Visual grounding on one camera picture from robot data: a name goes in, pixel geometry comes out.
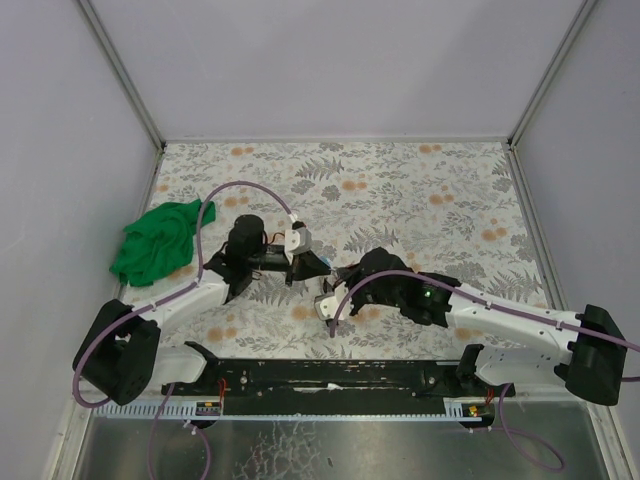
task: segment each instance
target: floral tablecloth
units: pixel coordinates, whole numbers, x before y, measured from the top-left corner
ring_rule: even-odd
[[[414,270],[446,273],[509,299],[545,305],[545,294],[499,143],[169,144],[150,208],[204,198],[231,180],[264,184],[309,227],[313,250],[332,266],[358,262],[382,246]],[[225,241],[235,218],[263,218],[270,238],[288,218],[250,188],[214,198],[217,220],[203,230],[205,257]],[[187,281],[196,259],[144,289],[142,300]],[[284,285],[264,274],[239,298],[202,312],[165,344],[186,340],[221,357],[456,359],[469,342],[508,343],[478,330],[415,325],[395,309],[365,307],[330,338],[313,310],[320,280]]]

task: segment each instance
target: metal surface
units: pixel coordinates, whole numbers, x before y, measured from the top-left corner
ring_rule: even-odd
[[[69,399],[55,439],[55,452],[48,468],[44,470],[43,480],[73,477],[90,418],[91,412]]]
[[[134,112],[138,116],[138,119],[142,123],[143,128],[146,130],[151,143],[158,149],[161,150],[163,148],[164,139],[162,138],[162,134],[158,130],[155,122],[151,118],[147,107],[144,105],[142,98],[140,98],[140,94],[136,89],[127,69],[125,68],[122,60],[120,59],[120,55],[116,51],[113,46],[113,42],[111,38],[109,38],[109,34],[104,28],[98,13],[96,12],[93,4],[90,0],[75,0],[78,5],[78,8],[83,15],[84,19],[89,26],[91,33],[96,38],[98,45],[102,49],[109,66],[111,67],[113,73],[116,76],[116,79],[122,86],[124,93],[131,104],[131,108],[133,108]]]
[[[538,433],[566,457],[554,479],[609,478],[584,404],[508,402],[514,427]],[[75,479],[146,479],[149,420],[92,419]],[[205,430],[208,479],[547,478],[501,432],[470,434],[451,423],[234,422]],[[553,457],[523,444],[540,459]],[[153,464],[160,479],[198,479],[204,448],[180,422],[159,422]]]
[[[512,145],[517,145],[522,138],[522,135],[527,129],[529,122],[535,115],[538,106],[545,98],[549,86],[553,83],[553,79],[560,70],[560,67],[564,63],[565,58],[567,58],[567,55],[571,51],[576,38],[578,38],[578,35],[580,35],[582,28],[586,25],[591,16],[591,12],[599,1],[600,0],[584,0],[582,6],[580,7],[580,10],[578,10],[578,13],[576,13],[576,16],[571,22],[567,33],[558,46],[558,50],[556,50],[556,53],[553,55],[553,58],[551,59],[547,70],[544,72],[542,80],[540,80],[540,83],[536,87],[536,90],[533,93],[533,96],[531,97],[527,108],[525,108],[522,117],[520,117],[520,120],[518,120],[518,123],[516,124],[516,127],[514,128],[513,133],[509,138],[509,141]]]
[[[558,273],[549,252],[546,238],[538,221],[531,191],[524,176],[517,148],[514,147],[512,149],[511,146],[506,143],[503,144],[503,147],[509,159],[511,177],[516,195],[518,196],[520,208],[522,209],[522,216],[527,231],[533,240],[536,252],[536,264],[540,270],[540,276],[550,306],[558,310],[567,310],[568,303],[558,280]],[[624,441],[624,436],[621,436],[619,433],[621,425],[615,407],[589,405],[588,408],[592,425],[595,428],[598,439],[599,449],[611,478],[640,478],[638,477],[635,466],[629,460],[633,458],[629,445]]]

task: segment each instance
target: metal frame edge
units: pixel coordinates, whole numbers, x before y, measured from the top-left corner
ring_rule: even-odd
[[[157,148],[164,148],[164,138],[162,137],[162,133],[156,126],[151,114],[147,110],[142,98],[140,97],[140,93],[135,87],[127,69],[118,54],[111,38],[100,20],[100,16],[96,11],[95,7],[91,3],[91,0],[73,0],[81,16],[84,18],[89,30],[91,31],[93,37],[95,38],[100,50],[105,57],[105,60],[109,64],[116,80],[120,84],[131,108],[135,112],[136,116],[140,120],[142,127],[147,133],[149,140],[151,143]]]
[[[67,400],[64,413],[56,429],[56,441],[51,450],[42,480],[70,480],[73,478],[82,445],[84,444],[91,412]]]
[[[554,53],[551,62],[549,62],[549,65],[547,66],[542,79],[533,92],[531,100],[529,100],[527,107],[525,108],[522,116],[518,120],[518,123],[516,123],[516,126],[509,137],[509,143],[511,145],[517,145],[522,138],[522,135],[527,129],[527,126],[536,114],[538,107],[540,107],[540,104],[546,97],[549,87],[553,83],[553,80],[564,64],[564,61],[566,60],[569,52],[575,44],[576,39],[580,35],[580,32],[582,32],[584,26],[591,18],[591,14],[593,13],[593,10],[598,5],[598,3],[600,3],[600,0],[584,0],[582,2],[582,5],[571,21],[569,28],[567,29],[564,37],[562,38],[562,41],[560,42],[560,45]]]
[[[194,143],[505,143],[506,136],[487,137],[229,137],[229,138],[172,138],[167,139],[167,144],[194,144]]]
[[[567,310],[566,296],[560,285],[558,273],[554,265],[549,246],[538,221],[538,215],[532,201],[531,191],[527,184],[524,170],[517,154],[517,148],[512,148],[508,143],[503,144],[507,164],[511,171],[514,189],[518,197],[522,216],[529,232],[536,253],[538,270],[542,277],[542,283],[548,294],[551,306],[559,310]],[[633,461],[633,455],[624,430],[618,419],[615,407],[587,404],[591,415],[592,424],[602,457],[611,478],[638,479],[638,470]]]

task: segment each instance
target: gray wall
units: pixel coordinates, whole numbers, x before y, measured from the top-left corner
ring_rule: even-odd
[[[607,308],[640,342],[640,2],[600,3],[519,152],[571,306]],[[636,464],[638,395],[624,385],[619,406]]]
[[[94,0],[168,139],[506,137],[582,0]]]
[[[0,65],[0,477],[34,480],[154,152],[73,2],[4,2]]]

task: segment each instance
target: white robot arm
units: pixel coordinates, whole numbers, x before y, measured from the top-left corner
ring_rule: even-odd
[[[199,385],[215,378],[217,373],[212,374],[211,371],[216,371],[218,359],[201,346],[187,344],[159,347],[160,340],[181,324],[190,321],[194,315],[215,309],[235,298],[249,285],[254,270],[286,272],[288,284],[331,273],[329,267],[310,251],[311,237],[304,224],[294,223],[292,230],[285,233],[284,246],[266,245],[263,228],[258,217],[240,217],[229,235],[226,251],[216,253],[205,265],[197,284],[188,293],[138,315],[116,330],[109,341],[104,341],[89,357],[83,376],[120,405],[135,399],[148,385],[160,386],[176,382]],[[557,326],[560,322],[564,325],[586,326],[622,338],[605,310],[587,306],[585,313],[578,314],[539,309],[494,297],[439,274],[421,273],[420,276],[424,276],[425,281],[385,277],[370,281],[365,288],[356,287],[358,282],[370,275],[398,269],[409,270],[397,256],[382,248],[365,254],[357,265],[338,269],[338,281],[333,286],[325,281],[325,294],[316,298],[318,316],[327,324],[333,321],[339,304],[349,290],[353,289],[348,304],[352,315],[366,304],[387,305],[399,308],[402,315],[419,324],[480,330],[522,345],[520,348],[509,349],[468,345],[459,362],[449,362],[458,365],[453,367],[454,373],[449,370],[443,373],[448,378],[448,385],[444,390],[441,385],[437,385],[443,395],[473,395],[488,387],[506,383],[514,383],[516,386],[556,384],[565,385],[575,395],[594,403],[617,403],[625,348],[590,337],[581,338],[581,335],[566,328],[538,324],[522,318],[522,315],[492,308],[492,305],[544,316],[556,321]],[[462,295],[453,295],[451,288],[434,287],[428,281],[429,278],[446,283]],[[175,292],[184,288],[185,285],[177,287]],[[476,303],[472,298],[482,298],[484,303]],[[105,304],[76,355],[74,368],[87,345],[106,326],[132,309],[148,304],[155,306],[158,303],[160,302],[152,299],[141,302],[140,305],[124,305],[118,300]],[[340,320],[345,318],[344,313],[340,314]],[[285,372],[282,375],[287,376],[300,374],[301,371],[296,370],[294,365],[296,361],[290,363],[291,368],[280,365],[280,370],[277,371]],[[414,365],[416,362],[405,363],[402,369],[408,369],[414,375],[412,370],[417,368]],[[433,365],[423,361],[419,368],[433,368],[439,372],[438,362],[431,363]],[[317,365],[310,364],[307,367],[315,369]],[[316,384],[314,382],[318,381],[317,378],[313,381],[306,378],[311,370],[302,372],[304,374],[301,378],[269,377],[268,382]],[[339,372],[336,375],[336,379],[341,379]],[[424,372],[418,377],[422,378],[422,389],[427,394],[432,387],[436,387],[435,380],[424,381]],[[242,378],[245,382],[250,382],[249,377],[240,376]],[[388,378],[387,374],[376,380],[376,385],[385,385],[382,380],[385,378]]]

